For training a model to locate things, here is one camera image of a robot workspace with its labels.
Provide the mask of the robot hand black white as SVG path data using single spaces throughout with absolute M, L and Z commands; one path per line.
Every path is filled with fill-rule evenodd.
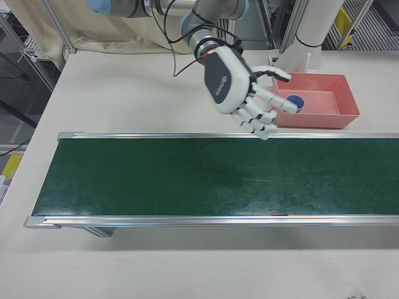
M 203 65 L 204 82 L 214 107 L 220 114 L 231 116 L 248 133 L 266 140 L 277 131 L 277 109 L 297 112 L 296 104 L 257 82 L 263 75 L 289 82 L 292 76 L 287 72 L 269 65 L 250 68 L 241 54 L 228 46 L 207 51 Z

